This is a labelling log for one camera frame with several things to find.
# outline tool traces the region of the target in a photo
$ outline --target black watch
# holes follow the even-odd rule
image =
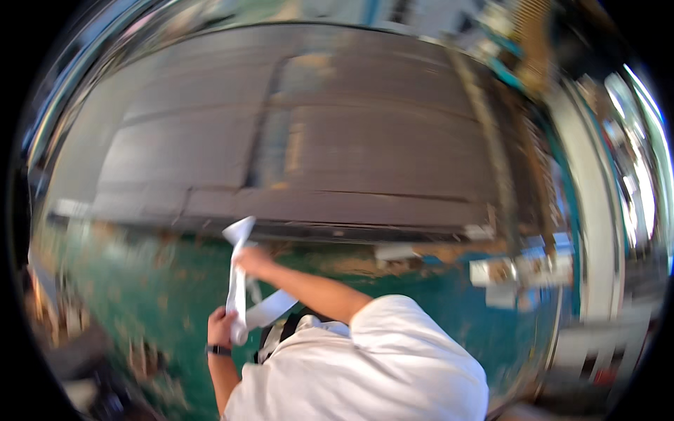
[[[229,349],[229,348],[225,348],[222,345],[206,344],[206,354],[215,354],[215,355],[220,355],[220,356],[225,356],[225,357],[231,357],[232,356],[232,350]]]

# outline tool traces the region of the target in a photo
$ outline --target white t-shirt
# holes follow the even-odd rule
[[[482,366],[413,299],[389,295],[351,319],[350,337],[298,330],[245,364],[223,419],[482,421],[488,399]]]

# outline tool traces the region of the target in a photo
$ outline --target man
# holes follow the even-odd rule
[[[235,264],[334,321],[303,316],[263,364],[244,365],[243,379],[231,357],[209,353],[223,419],[484,420],[485,371],[411,298],[372,299],[255,247]],[[224,307],[213,312],[209,345],[231,349],[234,318]]]

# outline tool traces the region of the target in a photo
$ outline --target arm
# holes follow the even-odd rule
[[[256,247],[244,248],[235,263],[252,276],[294,296],[305,306],[346,324],[372,301],[372,297],[340,282],[283,267]]]
[[[225,315],[224,307],[218,307],[208,317],[208,343],[210,345],[220,345],[232,349],[229,331],[236,316],[235,311]],[[218,412],[222,415],[232,391],[241,379],[232,357],[229,356],[208,354],[208,370],[213,380]]]

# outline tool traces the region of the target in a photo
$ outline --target teal floor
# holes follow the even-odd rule
[[[63,268],[94,316],[111,335],[111,359],[121,370],[129,339],[156,345],[167,375],[140,381],[148,401],[172,420],[215,420],[217,410],[204,344],[208,315],[227,295],[231,247],[194,236],[140,232],[102,224],[43,225],[34,250],[53,271]],[[468,279],[466,259],[441,270],[399,276],[378,273],[366,248],[295,246],[279,254],[284,265],[339,279],[372,296],[404,294],[484,367],[492,401],[531,380],[547,354],[556,293],[542,292],[528,313],[492,309],[485,290]],[[262,285],[263,294],[273,292]],[[239,369],[252,362],[259,330],[235,348]]]

